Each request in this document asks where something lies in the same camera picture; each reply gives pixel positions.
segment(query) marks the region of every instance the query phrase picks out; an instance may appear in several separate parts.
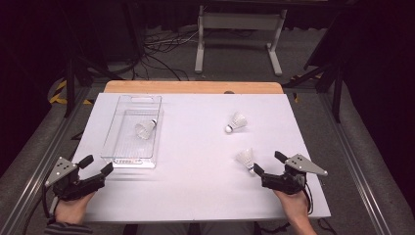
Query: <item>human hand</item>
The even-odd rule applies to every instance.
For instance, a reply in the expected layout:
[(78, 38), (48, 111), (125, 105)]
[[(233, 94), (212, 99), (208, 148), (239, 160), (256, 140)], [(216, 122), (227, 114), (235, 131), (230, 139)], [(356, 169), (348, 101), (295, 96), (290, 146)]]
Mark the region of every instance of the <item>human hand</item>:
[(308, 219), (308, 200), (304, 192), (293, 195), (273, 190), (280, 199), (284, 212), (297, 234), (316, 234)]
[(57, 222), (66, 222), (72, 224), (82, 224), (85, 216), (86, 207), (89, 201), (94, 197), (95, 192), (86, 195), (85, 197), (73, 200), (60, 200), (55, 209), (55, 218)]

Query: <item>shuttlecock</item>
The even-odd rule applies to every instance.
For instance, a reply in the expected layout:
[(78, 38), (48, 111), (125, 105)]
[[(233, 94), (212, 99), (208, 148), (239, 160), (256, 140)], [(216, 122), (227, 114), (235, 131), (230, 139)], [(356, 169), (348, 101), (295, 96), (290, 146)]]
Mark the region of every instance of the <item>shuttlecock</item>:
[(157, 122), (154, 119), (142, 121), (135, 125), (135, 133), (142, 139), (149, 139), (156, 125)]
[(231, 133), (234, 129), (246, 126), (247, 124), (247, 119), (237, 112), (232, 117), (231, 122), (228, 125), (226, 125), (225, 131), (226, 133)]
[(247, 149), (236, 156), (236, 160), (244, 165), (251, 174), (255, 174), (254, 172), (254, 162), (253, 162), (253, 149)]

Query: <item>transparent plastic box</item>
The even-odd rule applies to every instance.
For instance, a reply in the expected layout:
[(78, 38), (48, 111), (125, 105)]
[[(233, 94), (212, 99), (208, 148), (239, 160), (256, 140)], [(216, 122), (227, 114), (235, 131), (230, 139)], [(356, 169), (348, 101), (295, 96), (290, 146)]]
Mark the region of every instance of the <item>transparent plastic box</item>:
[(156, 167), (161, 120), (161, 96), (120, 96), (102, 159), (114, 167)]

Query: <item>white table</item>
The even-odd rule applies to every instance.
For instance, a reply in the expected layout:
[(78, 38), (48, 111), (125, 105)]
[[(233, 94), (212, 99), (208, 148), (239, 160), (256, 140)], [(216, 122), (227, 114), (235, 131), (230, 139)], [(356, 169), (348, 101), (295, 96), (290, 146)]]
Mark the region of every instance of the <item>white table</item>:
[[(120, 93), (99, 95), (73, 162), (92, 154), (95, 162), (81, 178), (105, 166), (101, 159), (107, 132)], [(85, 219), (97, 222), (165, 222), (266, 220), (283, 218), (278, 199), (262, 188), (235, 156), (254, 149), (254, 161), (268, 173), (282, 174), (273, 158), (309, 158), (286, 95), (276, 94), (157, 94), (164, 110), (158, 163), (155, 169), (116, 168), (106, 187), (90, 202)], [(248, 125), (232, 134), (224, 126), (234, 112)], [(317, 177), (307, 175), (314, 212), (330, 216)]]

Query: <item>metal frame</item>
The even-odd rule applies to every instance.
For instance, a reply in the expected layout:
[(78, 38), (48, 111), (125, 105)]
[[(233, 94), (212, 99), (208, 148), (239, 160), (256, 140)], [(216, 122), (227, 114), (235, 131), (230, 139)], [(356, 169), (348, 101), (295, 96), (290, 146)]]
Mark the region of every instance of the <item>metal frame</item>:
[(283, 74), (280, 63), (275, 53), (278, 39), (284, 25), (287, 10), (282, 10), (280, 15), (261, 15), (261, 14), (228, 14), (228, 13), (206, 13), (204, 6), (199, 9), (199, 42), (196, 55), (195, 73), (202, 73), (204, 65), (204, 30), (205, 28), (234, 28), (234, 29), (255, 29), (255, 30), (274, 30), (271, 43), (266, 44), (266, 48), (271, 60), (272, 68), (277, 76)]

